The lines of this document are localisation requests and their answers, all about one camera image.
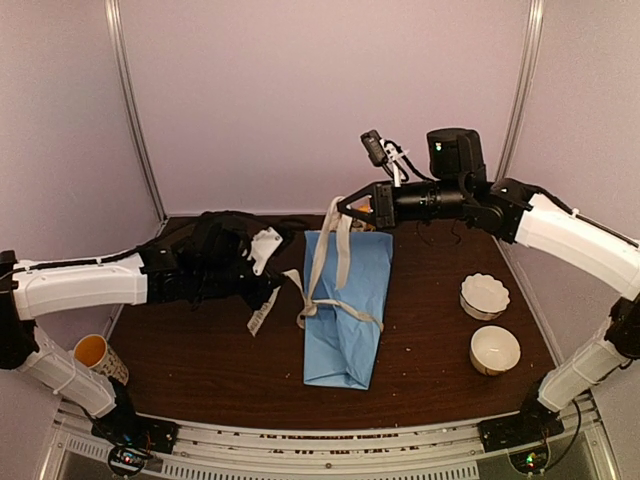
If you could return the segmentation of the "blue wrapping paper sheet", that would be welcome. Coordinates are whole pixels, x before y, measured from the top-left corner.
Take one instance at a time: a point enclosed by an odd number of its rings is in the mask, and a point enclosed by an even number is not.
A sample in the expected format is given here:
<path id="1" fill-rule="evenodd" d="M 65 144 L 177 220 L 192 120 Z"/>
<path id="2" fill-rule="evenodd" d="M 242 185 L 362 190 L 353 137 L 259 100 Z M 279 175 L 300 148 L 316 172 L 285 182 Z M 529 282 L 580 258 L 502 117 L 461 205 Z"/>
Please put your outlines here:
<path id="1" fill-rule="evenodd" d="M 308 386 L 367 390 L 384 321 L 393 258 L 393 236 L 380 232 L 349 235 L 350 266 L 345 286 L 336 286 L 339 254 L 334 232 L 327 253 L 317 252 L 320 233 L 305 233 L 304 289 L 312 267 L 323 268 L 312 299 L 317 313 L 305 320 L 303 381 Z"/>

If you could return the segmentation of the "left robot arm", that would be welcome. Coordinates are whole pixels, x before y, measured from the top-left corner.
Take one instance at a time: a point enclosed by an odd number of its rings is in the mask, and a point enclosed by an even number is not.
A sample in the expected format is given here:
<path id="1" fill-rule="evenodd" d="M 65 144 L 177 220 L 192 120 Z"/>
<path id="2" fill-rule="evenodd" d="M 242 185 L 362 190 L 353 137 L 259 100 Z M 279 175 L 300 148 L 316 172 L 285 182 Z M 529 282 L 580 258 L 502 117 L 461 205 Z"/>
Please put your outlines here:
<path id="1" fill-rule="evenodd" d="M 282 284 L 268 265 L 287 231 L 253 214 L 205 212 L 129 250 L 35 262 L 1 254 L 1 367 L 25 372 L 75 402 L 123 444 L 144 424 L 123 381 L 99 374 L 57 345 L 39 317 L 104 305 L 167 304 L 240 297 L 260 309 Z"/>

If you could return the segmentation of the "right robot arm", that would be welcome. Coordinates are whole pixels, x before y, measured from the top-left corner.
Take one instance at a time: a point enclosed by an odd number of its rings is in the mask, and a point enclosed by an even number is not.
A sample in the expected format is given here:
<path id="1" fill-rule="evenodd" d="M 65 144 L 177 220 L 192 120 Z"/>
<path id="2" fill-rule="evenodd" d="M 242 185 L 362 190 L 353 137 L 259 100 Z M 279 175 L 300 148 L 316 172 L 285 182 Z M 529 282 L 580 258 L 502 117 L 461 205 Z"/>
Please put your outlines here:
<path id="1" fill-rule="evenodd" d="M 639 358 L 639 243 L 572 209 L 541 186 L 490 181 L 477 131 L 445 128 L 426 135 L 429 176 L 411 183 L 371 183 L 340 200 L 340 213 L 377 229 L 401 222 L 457 219 L 498 241 L 561 260 L 607 286 L 615 300 L 606 328 L 533 385 L 513 419 L 530 442 L 580 394 Z"/>

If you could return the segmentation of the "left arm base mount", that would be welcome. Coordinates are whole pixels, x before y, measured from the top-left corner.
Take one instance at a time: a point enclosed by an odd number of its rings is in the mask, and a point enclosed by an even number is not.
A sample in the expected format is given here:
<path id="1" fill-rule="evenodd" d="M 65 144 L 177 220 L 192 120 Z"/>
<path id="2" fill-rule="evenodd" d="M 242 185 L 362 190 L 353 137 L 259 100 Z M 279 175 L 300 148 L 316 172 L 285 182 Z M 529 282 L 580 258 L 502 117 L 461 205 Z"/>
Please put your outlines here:
<path id="1" fill-rule="evenodd" d="M 171 454 L 177 440 L 177 423 L 138 416 L 132 421 L 111 421 L 106 417 L 92 418 L 91 434 L 113 445 L 142 452 Z"/>

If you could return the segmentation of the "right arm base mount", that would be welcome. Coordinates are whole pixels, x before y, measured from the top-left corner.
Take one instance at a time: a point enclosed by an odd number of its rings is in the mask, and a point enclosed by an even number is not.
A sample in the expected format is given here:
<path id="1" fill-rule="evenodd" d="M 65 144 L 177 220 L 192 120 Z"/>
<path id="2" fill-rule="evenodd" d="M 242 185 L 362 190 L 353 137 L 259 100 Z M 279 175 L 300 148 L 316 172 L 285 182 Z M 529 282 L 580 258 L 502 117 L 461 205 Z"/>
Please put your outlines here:
<path id="1" fill-rule="evenodd" d="M 478 424 L 478 430 L 484 451 L 488 453 L 543 443 L 549 437 L 562 434 L 564 425 L 557 418 L 541 421 L 513 414 L 483 420 Z"/>

